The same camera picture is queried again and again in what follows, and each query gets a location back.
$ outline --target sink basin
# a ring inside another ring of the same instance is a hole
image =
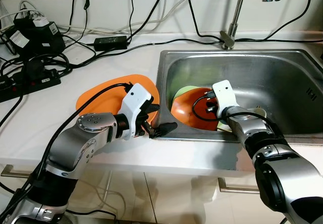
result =
[[[232,133],[191,128],[170,112],[187,85],[211,87],[228,79],[238,104],[260,106],[288,141],[323,144],[323,69],[304,50],[162,51],[157,75],[158,123],[177,122],[164,136],[177,140],[236,142]]]

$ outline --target orange plate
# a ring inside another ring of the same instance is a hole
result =
[[[193,103],[201,96],[204,95],[205,92],[210,91],[209,88],[197,88],[187,91],[186,93],[178,96],[172,105],[171,113],[172,115],[178,119],[181,123],[202,129],[202,130],[210,130],[216,131],[218,122],[207,122],[200,120],[197,118],[192,112]],[[216,98],[209,100],[210,102],[216,103]],[[200,100],[195,106],[195,112],[206,119],[215,119],[215,115],[213,113],[206,113],[206,99]]]
[[[155,84],[146,76],[133,74],[124,76],[117,79],[109,80],[105,83],[102,83],[94,88],[86,91],[83,93],[76,102],[76,109],[81,107],[88,99],[90,99],[93,95],[97,92],[107,88],[110,85],[117,84],[117,83],[129,83],[132,84],[139,83],[153,96],[154,100],[152,103],[159,104],[159,93],[155,86]],[[123,98],[126,96],[126,92],[124,87],[117,87],[111,89],[102,95],[100,95],[97,99],[95,99],[87,108],[85,108],[80,115],[86,113],[103,113],[103,112],[111,112],[112,114],[117,114],[121,108],[121,103]],[[149,114],[148,122],[151,121],[156,116],[157,112],[153,112]]]

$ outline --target cabinet handle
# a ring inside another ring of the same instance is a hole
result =
[[[218,178],[218,183],[220,192],[223,193],[259,194],[258,189],[227,187],[226,180],[224,178]]]
[[[4,168],[4,170],[1,172],[2,177],[11,177],[11,178],[22,178],[27,179],[31,173],[16,173],[11,172],[11,170],[14,168],[13,165],[7,164]]]

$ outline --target black power adapter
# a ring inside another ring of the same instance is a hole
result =
[[[127,36],[112,36],[96,38],[93,44],[95,51],[123,50],[127,49]]]

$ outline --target black cable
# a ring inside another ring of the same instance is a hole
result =
[[[111,85],[103,90],[101,90],[100,92],[96,93],[94,96],[92,96],[89,100],[87,100],[80,108],[78,108],[57,130],[56,132],[54,133],[54,135],[52,136],[52,138],[50,139],[45,151],[44,151],[44,154],[43,154],[43,157],[41,159],[41,162],[38,164],[38,166],[36,167],[36,169],[34,170],[33,172],[33,175],[36,176],[36,179],[39,179],[44,167],[45,167],[45,164],[46,164],[46,160],[48,158],[48,155],[49,155],[49,151],[50,151],[50,148],[51,146],[53,145],[54,141],[56,140],[56,138],[58,137],[58,135],[61,133],[61,131],[80,113],[82,112],[89,104],[91,104],[96,98],[98,98],[101,94],[107,92],[108,90],[110,89],[113,89],[113,88],[116,88],[116,87],[125,87],[125,88],[129,88],[130,87],[130,84],[127,84],[127,83],[119,83],[119,84],[114,84],[114,85]],[[4,219],[6,218],[6,216],[8,215],[8,213],[17,206],[17,204],[28,194],[28,192],[30,191],[30,189],[32,187],[29,187],[28,189],[27,186],[29,184],[32,184],[30,182],[30,179],[28,179],[24,186],[21,188],[20,192],[17,194],[18,196],[13,196],[13,198],[11,199],[11,202],[8,207],[5,209],[5,211],[0,215],[0,223],[2,223],[4,221]]]
[[[66,212],[68,212],[70,214],[74,214],[74,215],[91,215],[91,214],[96,213],[96,212],[101,212],[101,213],[105,213],[105,214],[109,214],[109,215],[113,216],[115,222],[118,221],[117,216],[114,213],[109,212],[109,211],[105,211],[105,210],[93,210],[93,211],[89,211],[89,212],[77,212],[77,211],[72,211],[72,210],[67,209]]]
[[[0,68],[0,76],[3,76],[4,70],[6,68],[10,67],[11,65],[21,65],[21,64],[22,64],[22,60],[20,58],[14,58],[14,59],[8,60],[4,64],[2,64],[2,66]]]
[[[156,0],[156,2],[155,2],[155,4],[153,5],[153,7],[152,7],[152,9],[151,9],[151,11],[149,12],[149,15],[148,15],[148,17],[146,18],[146,20],[144,21],[144,23],[142,23],[142,25],[133,33],[133,34],[131,34],[128,38],[127,38],[127,41],[129,41],[129,40],[131,40],[131,38],[134,36],[134,35],[136,35],[139,31],[141,31],[142,30],[142,28],[144,28],[145,27],[145,25],[147,24],[147,22],[149,21],[149,19],[150,19],[150,17],[151,17],[151,15],[152,15],[152,13],[154,12],[154,10],[156,9],[156,7],[157,7],[157,5],[158,5],[158,3],[159,3],[159,1],[160,0]]]
[[[132,11],[131,11],[130,18],[129,18],[130,35],[132,35],[131,18],[132,18],[133,12],[135,10],[135,8],[133,6],[133,0],[131,0],[131,7],[132,7]]]
[[[13,191],[12,189],[10,189],[9,187],[5,186],[3,183],[0,182],[0,187],[3,188],[4,190],[8,191],[11,194],[14,194],[15,191]]]
[[[316,42],[323,42],[322,40],[278,40],[278,39],[270,39],[270,40],[264,40],[264,39],[252,39],[252,38],[239,38],[235,40],[236,42],[298,42],[298,43],[316,43]]]
[[[79,42],[83,36],[84,36],[84,33],[86,31],[86,27],[87,27],[87,21],[88,21],[88,15],[87,15],[87,9],[90,7],[90,0],[85,0],[85,4],[84,4],[84,7],[83,7],[83,10],[85,10],[85,26],[84,26],[84,30],[82,31],[82,34],[80,36],[79,39],[77,39],[74,43],[68,45],[65,47],[65,49],[69,48],[70,46],[74,45],[75,43]]]
[[[113,88],[116,88],[116,87],[130,87],[129,84],[127,83],[119,83],[119,84],[113,84],[101,91],[99,91],[98,93],[96,93],[94,96],[92,96],[89,100],[87,100],[80,108],[78,108],[66,121],[64,121],[62,123],[62,125],[55,131],[54,135],[51,137],[45,151],[44,151],[44,154],[42,156],[42,159],[41,159],[41,162],[39,164],[39,167],[36,168],[35,170],[35,174],[36,174],[36,179],[39,179],[39,176],[40,174],[42,173],[44,167],[45,167],[45,164],[46,164],[46,161],[47,161],[47,158],[48,158],[48,155],[49,155],[49,151],[50,151],[50,148],[51,146],[53,145],[54,141],[56,140],[56,138],[58,137],[58,135],[61,133],[61,131],[80,113],[82,112],[89,104],[91,104],[96,98],[98,98],[100,95],[102,95],[103,93],[107,92],[108,90],[110,89],[113,89]]]
[[[198,27],[197,27],[195,15],[194,15],[194,11],[193,11],[192,1],[191,0],[187,0],[187,1],[188,1],[189,6],[190,6],[190,10],[191,10],[191,14],[192,14],[192,18],[193,18],[193,22],[194,22],[196,34],[199,37],[211,37],[211,38],[214,38],[216,40],[219,40],[220,42],[223,42],[223,40],[221,38],[217,37],[217,36],[213,36],[213,35],[201,35],[200,34],[200,32],[198,31]]]
[[[77,43],[77,44],[79,44],[79,45],[81,45],[81,46],[83,46],[83,47],[85,47],[85,48],[87,48],[87,49],[91,50],[91,51],[94,53],[94,55],[96,55],[96,51],[89,47],[89,46],[91,46],[91,45],[89,45],[89,44],[85,44],[85,43],[83,43],[83,42],[79,42],[79,41],[75,40],[74,38],[72,38],[72,37],[70,37],[70,36],[67,36],[67,35],[62,35],[62,36],[63,36],[63,37],[67,37],[67,38],[69,38],[70,40],[74,41],[75,43]]]
[[[287,218],[285,217],[281,222],[280,224],[285,224],[287,222]]]
[[[24,89],[23,89],[23,84],[21,87],[21,93],[19,96],[18,101],[14,104],[14,106],[8,111],[8,113],[5,115],[5,117],[3,117],[3,119],[0,121],[0,128],[2,127],[2,125],[5,123],[5,121],[9,118],[9,116],[12,114],[12,112],[14,112],[14,110],[18,107],[18,105],[21,103],[23,97],[24,97]]]
[[[27,196],[27,194],[29,193],[30,190],[31,190],[31,187],[29,187],[27,190],[21,192],[19,194],[19,196],[15,197],[15,199],[14,199],[14,201],[12,201],[12,203],[8,204],[6,209],[0,215],[0,223],[4,222],[7,215],[10,213],[10,211],[12,211],[14,208],[16,208],[16,206],[19,204],[19,202],[22,201]]]
[[[54,58],[56,58],[56,57],[62,58],[64,61],[54,60]],[[70,67],[69,59],[63,53],[59,53],[59,54],[53,54],[53,53],[42,54],[42,55],[38,55],[38,56],[33,57],[32,59],[30,59],[30,61],[36,60],[36,59],[37,60],[43,60],[44,66],[46,66],[46,65],[55,65],[56,64],[56,65],[65,67],[63,72],[61,74],[59,74],[60,78],[63,77],[63,76],[68,75],[73,70],[73,68]]]
[[[4,59],[2,57],[0,57],[0,60],[5,61],[6,63],[9,62],[7,59]]]
[[[156,42],[156,43],[147,43],[147,44],[143,44],[143,45],[139,45],[139,46],[135,46],[132,47],[126,51],[122,51],[122,52],[117,52],[117,53],[110,53],[110,54],[103,54],[102,55],[97,55],[93,61],[101,59],[101,58],[106,58],[106,57],[111,57],[111,56],[118,56],[118,55],[122,55],[125,54],[127,52],[130,52],[132,50],[141,48],[141,47],[145,47],[145,46],[154,46],[154,45],[163,45],[163,44],[168,44],[168,43],[172,43],[172,42],[176,42],[176,41],[189,41],[189,42],[195,42],[195,43],[199,43],[199,44],[203,44],[203,45],[213,45],[213,44],[217,44],[220,43],[219,41],[214,41],[214,42],[202,42],[202,41],[197,41],[197,40],[192,40],[192,39],[186,39],[186,38],[179,38],[179,39],[174,39],[174,40],[170,40],[170,41],[165,41],[165,42]]]
[[[74,3],[75,3],[75,0],[72,0],[72,11],[71,11],[71,16],[70,16],[70,24],[69,24],[69,26],[72,25],[72,20],[73,20],[73,15],[74,15]],[[68,33],[70,30],[71,30],[71,28],[69,27],[67,29],[67,31],[61,32],[61,33],[65,34],[65,33]]]
[[[11,69],[9,72],[7,72],[7,73],[5,73],[4,75],[9,75],[9,74],[11,74],[11,73],[13,73],[14,71],[17,71],[18,69],[21,69],[21,68],[23,68],[23,66],[19,66],[19,67],[16,67],[16,68],[14,68],[14,69]]]
[[[9,41],[8,41],[8,40],[6,40],[6,41],[4,41],[4,40],[0,41],[0,45],[5,45],[5,44],[7,44],[7,43],[9,43]]]
[[[206,122],[218,122],[218,121],[222,121],[222,120],[226,120],[230,117],[235,117],[235,116],[244,116],[244,115],[249,115],[249,116],[253,116],[253,117],[258,117],[260,119],[262,119],[263,121],[265,121],[269,126],[270,128],[274,131],[274,129],[277,128],[276,124],[269,118],[266,118],[266,117],[263,117],[262,115],[259,115],[257,113],[253,113],[253,112],[238,112],[238,113],[234,113],[234,114],[230,114],[230,115],[227,115],[227,116],[223,116],[223,117],[219,117],[219,118],[216,118],[216,119],[207,119],[207,118],[203,118],[201,116],[199,116],[196,111],[195,111],[195,106],[196,104],[201,100],[201,99],[204,99],[204,98],[207,98],[208,96],[207,95],[204,95],[202,97],[199,97],[192,105],[192,112],[193,114],[199,118],[200,120],[203,120],[203,121],[206,121]]]
[[[298,17],[294,18],[293,20],[290,20],[289,22],[285,23],[284,25],[282,25],[281,27],[279,27],[277,30],[275,30],[273,33],[271,33],[269,36],[267,36],[266,38],[264,38],[263,40],[268,40],[269,38],[271,38],[272,36],[274,36],[277,32],[279,32],[281,29],[283,29],[285,26],[287,26],[287,25],[293,23],[294,21],[297,21],[301,17],[303,17],[306,14],[306,12],[307,12],[310,4],[311,4],[311,0],[308,0],[307,1],[307,5],[305,7],[305,10],[303,11],[302,14],[300,14]]]

